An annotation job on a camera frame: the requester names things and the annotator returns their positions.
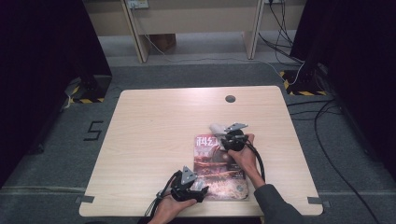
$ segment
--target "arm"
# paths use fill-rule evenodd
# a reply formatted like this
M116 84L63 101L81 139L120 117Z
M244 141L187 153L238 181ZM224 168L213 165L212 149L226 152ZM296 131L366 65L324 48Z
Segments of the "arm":
M149 220L149 217L143 217L138 221L138 224L166 224L172 221L182 210L196 203L195 199L177 202L171 195L167 195L158 205L154 218Z
M248 141L253 143L254 135L248 134ZM264 213L266 224L304 223L303 216L290 204L286 203L273 185L265 184L256 165L256 156L250 148L241 151L229 150L236 163L245 171L256 190L254 196Z

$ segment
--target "wooden table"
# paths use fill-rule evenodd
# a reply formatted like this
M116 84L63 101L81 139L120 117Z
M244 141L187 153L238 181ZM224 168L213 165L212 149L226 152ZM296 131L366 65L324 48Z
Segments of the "wooden table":
M234 103L225 100L236 98ZM278 87L224 87L123 91L82 203L84 217L142 217L169 177L193 167L194 136L209 125L248 124L267 183L274 184L303 215L319 215L318 197L288 109ZM205 201L181 217L255 217L262 210L249 184L249 200Z

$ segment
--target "gray carpet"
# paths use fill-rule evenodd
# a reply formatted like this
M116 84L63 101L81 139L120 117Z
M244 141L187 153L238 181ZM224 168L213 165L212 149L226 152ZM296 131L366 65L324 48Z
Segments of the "gray carpet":
M280 71L290 69L274 64ZM290 96L281 78L264 63L196 64L113 67L113 80L101 104L73 104L59 114L46 141L45 152L25 156L0 190L0 223L136 223L137 217L81 217L76 198L88 185L118 97L123 90L258 86L281 87L287 104L329 100L332 96ZM318 111L324 103L289 106L290 113ZM372 161L348 125L336 102L318 119L318 135L334 165L370 205L381 223L396 223L396 184L380 162ZM367 209L330 166L314 131L315 112L292 115L319 196L331 207L306 223L374 223ZM84 141L96 136L97 141ZM236 223L229 219L195 220Z

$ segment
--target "sleeve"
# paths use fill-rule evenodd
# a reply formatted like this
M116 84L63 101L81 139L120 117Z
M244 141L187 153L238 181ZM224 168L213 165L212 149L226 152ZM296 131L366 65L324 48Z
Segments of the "sleeve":
M264 213L265 224L300 224L303 216L286 203L273 185L263 185L254 191L254 196Z
M141 217L141 218L137 221L137 224L148 224L150 220L151 220L150 217Z

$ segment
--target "magazine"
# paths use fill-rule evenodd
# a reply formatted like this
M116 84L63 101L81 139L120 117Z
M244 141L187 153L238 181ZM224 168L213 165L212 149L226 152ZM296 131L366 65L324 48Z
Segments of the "magazine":
M206 200L227 201L248 198L248 182L227 151L221 150L213 134L198 134L194 141L193 171L198 178L191 189L209 186Z

